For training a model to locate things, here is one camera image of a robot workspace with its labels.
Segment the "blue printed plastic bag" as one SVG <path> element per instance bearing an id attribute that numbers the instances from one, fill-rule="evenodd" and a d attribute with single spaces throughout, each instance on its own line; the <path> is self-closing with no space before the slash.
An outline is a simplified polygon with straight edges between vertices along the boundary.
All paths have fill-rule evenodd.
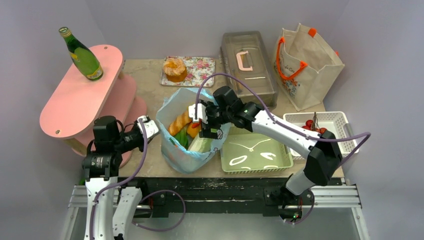
<path id="1" fill-rule="evenodd" d="M 208 144 L 208 151 L 204 153 L 186 150 L 170 135 L 169 125 L 195 103 L 198 90 L 198 88 L 179 88 L 169 98 L 164 99 L 162 107 L 156 113 L 161 135 L 161 153 L 172 168 L 183 174 L 191 174 L 209 162 L 222 149 L 231 127 L 230 123 L 222 125 L 220 127 L 222 138 L 213 139 Z"/>

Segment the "red cherry bunch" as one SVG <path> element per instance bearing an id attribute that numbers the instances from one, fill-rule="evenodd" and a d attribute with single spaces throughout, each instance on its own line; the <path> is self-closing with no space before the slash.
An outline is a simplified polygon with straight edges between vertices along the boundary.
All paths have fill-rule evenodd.
<path id="1" fill-rule="evenodd" d="M 309 131 L 317 132 L 320 134 L 324 134 L 327 131 L 325 127 L 319 126 L 318 114 L 316 112 L 314 112 L 313 118 L 307 120 L 305 124 L 302 126 L 302 128 Z"/>

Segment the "beige tote bag orange handles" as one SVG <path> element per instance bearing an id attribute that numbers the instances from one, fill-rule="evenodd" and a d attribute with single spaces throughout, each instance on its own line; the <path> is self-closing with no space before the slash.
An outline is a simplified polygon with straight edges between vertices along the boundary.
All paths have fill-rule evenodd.
<path id="1" fill-rule="evenodd" d="M 272 60 L 278 84 L 297 111 L 323 102 L 345 64 L 315 28 L 283 28 Z"/>

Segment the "napa cabbage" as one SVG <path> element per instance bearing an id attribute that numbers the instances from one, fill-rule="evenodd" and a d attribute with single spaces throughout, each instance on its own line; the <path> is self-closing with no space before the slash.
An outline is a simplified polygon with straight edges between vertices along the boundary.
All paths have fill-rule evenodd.
<path id="1" fill-rule="evenodd" d="M 188 151 L 191 152 L 198 152 L 198 153 L 206 153 L 209 152 L 211 149 L 213 139 L 211 138 L 205 138 L 200 137 L 198 134 L 191 142 L 190 146 L 188 147 Z"/>

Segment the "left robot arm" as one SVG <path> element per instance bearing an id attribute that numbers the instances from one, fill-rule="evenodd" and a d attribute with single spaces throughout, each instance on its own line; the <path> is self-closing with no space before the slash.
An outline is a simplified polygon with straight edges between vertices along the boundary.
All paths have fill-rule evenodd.
<path id="1" fill-rule="evenodd" d="M 146 149 L 143 133 L 149 124 L 151 119 L 143 115 L 125 132 L 114 116 L 102 116 L 94 121 L 94 139 L 87 146 L 82 162 L 87 196 L 86 240 L 128 239 L 137 205 L 148 201 L 149 191 L 141 185 L 127 183 L 118 190 L 119 166 L 124 153 L 135 148 Z"/>

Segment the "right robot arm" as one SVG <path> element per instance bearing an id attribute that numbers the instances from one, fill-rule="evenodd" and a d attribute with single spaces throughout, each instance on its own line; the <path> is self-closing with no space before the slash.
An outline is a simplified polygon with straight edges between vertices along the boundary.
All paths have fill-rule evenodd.
<path id="1" fill-rule="evenodd" d="M 305 159 L 305 166 L 288 178 L 280 196 L 288 204 L 314 186 L 327 186 L 342 161 L 342 153 L 333 132 L 307 130 L 273 115 L 266 106 L 244 103 L 229 86 L 218 88 L 213 101 L 197 99 L 188 115 L 201 126 L 200 137 L 220 139 L 225 124 L 270 137 L 293 149 Z"/>

